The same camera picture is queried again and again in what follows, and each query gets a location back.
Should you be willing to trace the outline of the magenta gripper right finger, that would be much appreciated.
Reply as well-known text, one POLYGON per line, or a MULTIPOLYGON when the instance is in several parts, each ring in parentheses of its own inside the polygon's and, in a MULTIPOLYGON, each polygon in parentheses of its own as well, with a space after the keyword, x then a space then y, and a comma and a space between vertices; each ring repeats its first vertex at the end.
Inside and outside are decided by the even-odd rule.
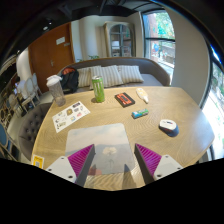
POLYGON ((160 180, 182 169, 170 155, 160 155, 140 144, 135 144, 134 153, 145 184, 160 180))

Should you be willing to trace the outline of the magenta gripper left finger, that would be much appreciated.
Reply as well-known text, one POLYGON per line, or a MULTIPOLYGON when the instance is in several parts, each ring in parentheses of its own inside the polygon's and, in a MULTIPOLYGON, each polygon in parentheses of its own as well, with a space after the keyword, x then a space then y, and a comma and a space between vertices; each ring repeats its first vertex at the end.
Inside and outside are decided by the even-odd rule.
POLYGON ((94 156, 95 145, 92 144, 68 157, 60 156, 47 171, 83 187, 94 156))

